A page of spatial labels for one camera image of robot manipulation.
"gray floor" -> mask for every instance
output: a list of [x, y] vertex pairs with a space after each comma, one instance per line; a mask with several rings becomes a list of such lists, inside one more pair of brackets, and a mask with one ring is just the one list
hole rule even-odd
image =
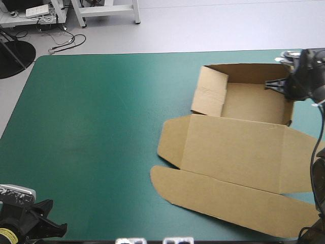
[[[80, 28], [70, 9], [68, 31], [85, 34], [87, 41], [61, 54], [324, 47], [325, 0], [139, 0], [139, 5], [139, 25], [133, 16], [111, 16], [88, 18], [88, 27]], [[53, 40], [34, 26], [28, 30], [24, 40], [35, 46], [37, 57], [48, 55]], [[58, 30], [51, 33], [58, 42], [69, 39]], [[0, 135], [31, 69], [0, 80]]]

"wire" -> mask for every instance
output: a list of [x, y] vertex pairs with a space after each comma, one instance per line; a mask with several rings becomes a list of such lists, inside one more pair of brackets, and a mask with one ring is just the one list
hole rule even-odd
[[[18, 35], [19, 35], [20, 33], [22, 33], [22, 32], [26, 32], [25, 35], [23, 35], [23, 36], [21, 36], [21, 37], [18, 37]], [[28, 35], [28, 30], [24, 29], [24, 30], [21, 30], [21, 31], [17, 32], [14, 36], [15, 36], [16, 38], [24, 38], [24, 37], [26, 37], [27, 35]]]
[[59, 46], [65, 44], [65, 43], [67, 43], [67, 42], [71, 42], [71, 40], [72, 40], [72, 38], [71, 38], [70, 40], [65, 41], [65, 42], [63, 42], [63, 43], [58, 43], [58, 42], [55, 40], [55, 38], [54, 38], [50, 33], [48, 33], [48, 32], [44, 32], [44, 31], [38, 29], [37, 26], [35, 26], [35, 28], [36, 28], [36, 30], [37, 30], [38, 32], [50, 36], [50, 37], [52, 38], [52, 40], [55, 42], [55, 44], [56, 44], [56, 45], [59, 45]]
[[322, 218], [325, 218], [325, 214], [324, 214], [324, 210], [322, 209], [321, 207], [321, 204], [320, 204], [320, 200], [318, 199], [318, 196], [316, 194], [316, 187], [315, 187], [315, 182], [314, 182], [314, 174], [313, 174], [313, 165], [314, 165], [314, 160], [315, 160], [315, 154], [316, 154], [316, 151], [318, 149], [318, 146], [320, 144], [320, 141], [322, 139], [322, 136], [323, 136], [323, 132], [324, 132], [324, 109], [323, 109], [323, 106], [322, 105], [319, 105], [319, 111], [320, 111], [320, 114], [321, 114], [321, 129], [320, 129], [320, 134], [319, 134], [319, 137], [318, 137], [318, 140], [315, 144], [315, 147], [314, 147], [314, 150], [313, 150], [313, 153], [311, 155], [311, 159], [310, 159], [310, 181], [311, 181], [311, 187], [312, 187], [312, 191], [313, 191], [313, 195], [314, 195], [314, 198], [315, 198], [315, 202], [316, 202], [316, 205], [317, 207], [319, 208], [319, 211], [321, 213], [321, 217]]
[[323, 231], [321, 231], [321, 230], [319, 230], [319, 229], [317, 229], [317, 228], [315, 228], [315, 227], [304, 227], [304, 228], [302, 228], [302, 229], [300, 230], [300, 232], [299, 232], [298, 240], [301, 240], [301, 237], [303, 236], [303, 232], [304, 232], [305, 230], [313, 230], [313, 231], [315, 231], [315, 232], [317, 232], [317, 233], [319, 233], [319, 234], [325, 235], [325, 232], [323, 232]]
[[[315, 199], [315, 203], [316, 203], [316, 207], [318, 207], [320, 213], [321, 213], [321, 218], [324, 218], [325, 215], [324, 215], [324, 211], [321, 207], [321, 204], [320, 204], [320, 200], [316, 194], [316, 187], [315, 187], [315, 182], [314, 182], [314, 173], [313, 173], [313, 165], [314, 165], [314, 160], [315, 160], [315, 154], [316, 154], [316, 151], [318, 149], [318, 146], [320, 144], [320, 141], [322, 139], [322, 136], [323, 136], [323, 132], [324, 132], [324, 121], [325, 121], [325, 114], [324, 114], [324, 109], [323, 109], [323, 106], [322, 105], [319, 105], [318, 106], [319, 108], [319, 111], [320, 111], [320, 114], [321, 114], [321, 129], [320, 129], [320, 133], [319, 133], [319, 137], [318, 137], [318, 140], [315, 144], [315, 147], [313, 149], [313, 152], [312, 152], [312, 155], [311, 155], [311, 159], [310, 159], [310, 181], [311, 181], [311, 189], [312, 189], [312, 192], [313, 192], [313, 195], [314, 195], [314, 199]], [[305, 230], [313, 230], [315, 232], [318, 232], [322, 235], [325, 235], [325, 232], [324, 231], [321, 231], [315, 227], [304, 227], [300, 230], [299, 232], [299, 235], [298, 235], [298, 240], [301, 239], [302, 235], [303, 235], [303, 232]]]
[[48, 14], [48, 15], [36, 16], [36, 17], [31, 17], [31, 18], [26, 17], [26, 15], [21, 16], [21, 15], [19, 15], [19, 13], [17, 14], [17, 16], [19, 18], [23, 18], [23, 19], [31, 19], [31, 20], [37, 20], [37, 21], [42, 20], [42, 21], [44, 21], [46, 23], [52, 23], [53, 20], [54, 20], [54, 15], [53, 15], [52, 12], [50, 14]]
[[83, 36], [83, 37], [84, 37], [84, 40], [83, 40], [81, 43], [79, 43], [79, 44], [76, 44], [75, 41], [73, 41], [72, 43], [75, 44], [74, 46], [72, 46], [72, 47], [66, 47], [66, 48], [64, 48], [64, 49], [60, 49], [60, 50], [57, 50], [57, 51], [53, 51], [53, 49], [60, 48], [60, 47], [64, 47], [64, 46], [70, 45], [70, 44], [72, 44], [72, 43], [68, 43], [68, 44], [65, 44], [65, 45], [62, 45], [62, 46], [58, 46], [58, 47], [51, 48], [51, 49], [49, 49], [49, 51], [51, 50], [51, 51], [50, 51], [50, 54], [55, 54], [55, 53], [57, 53], [57, 52], [62, 52], [62, 51], [68, 50], [68, 49], [72, 49], [72, 48], [78, 47], [78, 46], [84, 44], [85, 41], [87, 40], [87, 38], [86, 38], [86, 36], [85, 36], [84, 34], [76, 34], [76, 35], [74, 35], [74, 39], [75, 39], [75, 37], [77, 37], [77, 36]]

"cable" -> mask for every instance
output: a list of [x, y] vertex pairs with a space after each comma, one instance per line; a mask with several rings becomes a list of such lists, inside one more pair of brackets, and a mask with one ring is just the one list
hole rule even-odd
[[[19, 35], [20, 33], [22, 33], [22, 32], [26, 32], [25, 35], [23, 35], [23, 36], [21, 36], [21, 37], [18, 37], [18, 35]], [[24, 37], [26, 37], [27, 35], [28, 35], [28, 30], [24, 29], [24, 30], [21, 30], [21, 31], [17, 32], [14, 36], [15, 36], [16, 38], [24, 38]]]
[[318, 196], [316, 194], [316, 190], [315, 190], [315, 182], [314, 182], [314, 174], [313, 174], [313, 165], [314, 165], [314, 160], [315, 160], [315, 154], [316, 154], [316, 151], [318, 149], [318, 146], [320, 144], [320, 141], [322, 139], [322, 136], [323, 136], [323, 132], [324, 132], [324, 109], [323, 109], [323, 106], [322, 105], [319, 105], [318, 106], [319, 108], [319, 111], [320, 111], [320, 114], [321, 114], [321, 129], [320, 129], [320, 134], [319, 134], [319, 137], [318, 137], [318, 140], [315, 144], [315, 147], [314, 147], [314, 150], [313, 150], [313, 153], [311, 155], [311, 159], [310, 159], [310, 181], [311, 181], [311, 187], [312, 187], [312, 191], [313, 191], [313, 195], [314, 195], [314, 198], [315, 198], [315, 202], [316, 202], [316, 205], [318, 206], [319, 208], [319, 211], [321, 213], [321, 217], [322, 218], [325, 218], [325, 214], [324, 214], [324, 211], [321, 207], [321, 204], [320, 204], [320, 200], [318, 199]]
[[55, 42], [56, 45], [59, 45], [59, 46], [60, 46], [60, 45], [63, 45], [63, 44], [65, 44], [65, 43], [67, 43], [67, 42], [72, 42], [72, 38], [71, 38], [71, 39], [69, 39], [68, 41], [65, 41], [65, 42], [63, 42], [63, 43], [58, 43], [58, 42], [55, 40], [55, 38], [54, 38], [50, 33], [48, 33], [48, 32], [44, 32], [44, 31], [38, 29], [37, 26], [35, 26], [35, 28], [37, 29], [38, 32], [50, 36], [50, 37], [52, 38], [52, 40]]
[[[315, 190], [315, 182], [314, 182], [314, 173], [313, 173], [313, 165], [314, 165], [314, 160], [315, 160], [315, 154], [316, 154], [316, 151], [318, 149], [318, 146], [320, 144], [320, 141], [322, 139], [322, 136], [323, 136], [323, 132], [324, 132], [324, 121], [325, 121], [325, 114], [324, 114], [324, 109], [323, 109], [323, 106], [322, 105], [319, 105], [318, 106], [319, 108], [319, 111], [320, 111], [320, 114], [321, 114], [321, 129], [320, 129], [320, 134], [319, 134], [319, 137], [318, 137], [318, 140], [315, 144], [315, 147], [313, 149], [313, 152], [312, 152], [312, 155], [311, 155], [311, 158], [310, 158], [310, 181], [311, 181], [311, 189], [312, 189], [312, 192], [313, 192], [313, 195], [314, 195], [314, 199], [315, 199], [315, 203], [316, 203], [316, 206], [318, 207], [320, 213], [321, 213], [321, 218], [324, 218], [325, 215], [324, 215], [324, 211], [321, 207], [321, 204], [320, 204], [320, 200], [318, 199], [318, 196], [316, 194], [316, 190]], [[325, 232], [322, 231], [322, 230], [319, 230], [317, 228], [314, 228], [314, 227], [304, 227], [300, 230], [299, 232], [299, 235], [298, 235], [298, 240], [301, 239], [302, 237], [302, 234], [305, 230], [314, 230], [322, 235], [325, 235]]]
[[323, 231], [321, 231], [321, 230], [319, 230], [319, 229], [317, 229], [317, 228], [314, 228], [314, 227], [304, 227], [304, 228], [302, 228], [302, 229], [300, 230], [300, 232], [299, 232], [298, 240], [301, 240], [301, 237], [303, 236], [303, 232], [304, 232], [305, 230], [313, 230], [313, 231], [315, 231], [315, 232], [317, 232], [317, 233], [319, 233], [319, 234], [325, 235], [325, 232], [323, 232]]
[[85, 39], [81, 43], [79, 43], [79, 44], [76, 44], [75, 41], [73, 41], [72, 43], [75, 44], [74, 46], [72, 46], [72, 47], [66, 47], [64, 49], [60, 49], [60, 50], [57, 50], [57, 51], [53, 51], [53, 50], [56, 49], [56, 48], [60, 48], [60, 47], [64, 47], [64, 46], [70, 45], [72, 43], [68, 43], [68, 44], [65, 44], [65, 45], [62, 45], [62, 46], [50, 48], [49, 49], [50, 54], [55, 54], [57, 52], [62, 52], [62, 51], [68, 50], [68, 49], [72, 49], [72, 48], [78, 47], [78, 46], [84, 44], [85, 41], [87, 40], [87, 38], [86, 38], [86, 36], [84, 34], [76, 34], [76, 35], [74, 35], [74, 38], [77, 37], [77, 36], [83, 36]]

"cardboard box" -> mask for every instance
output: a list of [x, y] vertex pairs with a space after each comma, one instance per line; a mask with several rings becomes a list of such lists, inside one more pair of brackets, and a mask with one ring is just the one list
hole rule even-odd
[[293, 102], [264, 89], [266, 80], [286, 76], [276, 64], [202, 67], [191, 109], [206, 115], [165, 122], [158, 154], [180, 170], [152, 168], [158, 193], [173, 204], [274, 236], [295, 237], [311, 226], [318, 218], [313, 204], [279, 195], [311, 190], [316, 143], [286, 126]]
[[192, 111], [210, 116], [286, 125], [294, 103], [273, 90], [266, 80], [287, 76], [283, 65], [229, 64], [201, 68]]

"green table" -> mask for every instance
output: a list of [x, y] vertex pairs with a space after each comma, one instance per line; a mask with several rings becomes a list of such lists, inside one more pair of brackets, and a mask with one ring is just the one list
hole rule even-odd
[[[169, 165], [156, 154], [161, 128], [190, 113], [200, 66], [271, 63], [280, 52], [41, 57], [0, 140], [1, 183], [53, 199], [50, 218], [69, 224], [65, 239], [274, 240], [169, 204], [149, 171]], [[296, 104], [293, 127], [317, 135], [310, 102]]]

